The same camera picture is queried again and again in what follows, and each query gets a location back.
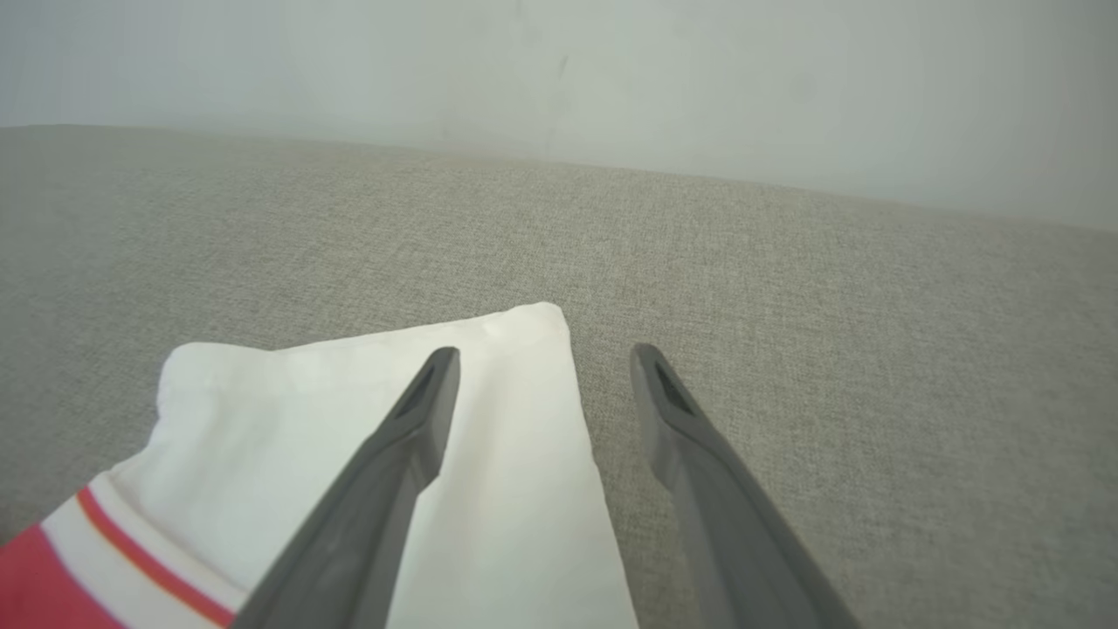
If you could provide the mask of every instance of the white cloth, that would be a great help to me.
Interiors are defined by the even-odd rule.
[[[550,303],[282,352],[182,346],[163,368],[148,447],[92,487],[150,524],[138,535],[157,559],[161,545],[188,555],[188,580],[235,608],[443,346],[461,351],[457,403],[389,627],[635,628]]]

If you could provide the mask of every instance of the thin red stripe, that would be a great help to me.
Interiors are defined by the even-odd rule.
[[[216,603],[206,594],[199,592],[174,573],[163,568],[163,564],[136,544],[127,533],[116,526],[116,523],[108,518],[108,515],[97,504],[93,492],[88,487],[83,487],[77,493],[77,502],[82,505],[89,522],[108,540],[116,550],[124,554],[136,568],[146,574],[160,588],[167,590],[177,599],[192,608],[201,616],[210,619],[220,627],[228,627],[233,623],[234,613],[220,604]]]

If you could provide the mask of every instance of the red fabric section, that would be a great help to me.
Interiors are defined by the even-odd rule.
[[[83,487],[78,492],[77,502],[82,505],[82,511],[85,512],[86,517],[104,535],[105,540],[108,540],[117,551],[126,556],[138,569],[143,571],[153,582],[158,583],[160,588],[167,590],[219,627],[228,627],[233,623],[234,613],[231,611],[216,603],[212,599],[196,590],[193,585],[179,579],[173,572],[163,568],[163,564],[148,554],[148,551],[144,551],[140,544],[136,544],[129,537],[127,533],[124,533],[121,527],[116,526],[116,523],[110,520],[101,508],[101,505],[97,504],[97,499],[94,498],[88,487]]]
[[[66,571],[39,525],[0,549],[0,627],[121,629]]]

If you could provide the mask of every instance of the gray couch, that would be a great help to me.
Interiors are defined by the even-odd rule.
[[[0,541],[144,445],[179,344],[540,299],[643,627],[700,621],[638,341],[865,627],[1118,623],[1118,234],[353,144],[0,130]]]

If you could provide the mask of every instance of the white towel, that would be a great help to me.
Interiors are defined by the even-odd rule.
[[[569,333],[550,303],[282,352],[182,346],[163,368],[148,447],[41,530],[116,621],[225,623],[443,346],[461,352],[457,403],[388,626],[635,628]]]

